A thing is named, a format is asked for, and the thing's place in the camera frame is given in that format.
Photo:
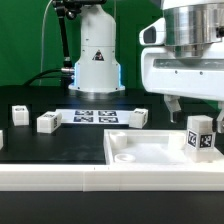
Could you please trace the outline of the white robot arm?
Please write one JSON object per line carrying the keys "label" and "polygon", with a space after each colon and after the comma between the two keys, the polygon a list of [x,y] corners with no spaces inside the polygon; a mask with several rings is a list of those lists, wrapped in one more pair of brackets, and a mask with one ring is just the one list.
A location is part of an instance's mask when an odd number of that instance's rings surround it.
{"label": "white robot arm", "polygon": [[[179,99],[219,103],[216,130],[224,133],[224,0],[151,0],[163,16],[143,29],[139,42],[141,79],[146,91],[159,93],[175,122]],[[102,7],[82,7],[81,56],[70,88],[92,98],[123,88],[115,60],[113,19]]]}

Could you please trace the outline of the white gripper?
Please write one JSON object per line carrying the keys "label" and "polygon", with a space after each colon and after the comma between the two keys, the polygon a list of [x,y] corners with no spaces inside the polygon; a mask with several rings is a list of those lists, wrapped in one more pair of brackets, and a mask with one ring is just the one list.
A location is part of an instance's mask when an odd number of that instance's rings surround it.
{"label": "white gripper", "polygon": [[179,96],[222,101],[216,122],[224,133],[224,45],[207,45],[201,58],[188,59],[176,59],[168,47],[145,48],[141,77],[148,92],[165,95],[172,123],[182,119]]}

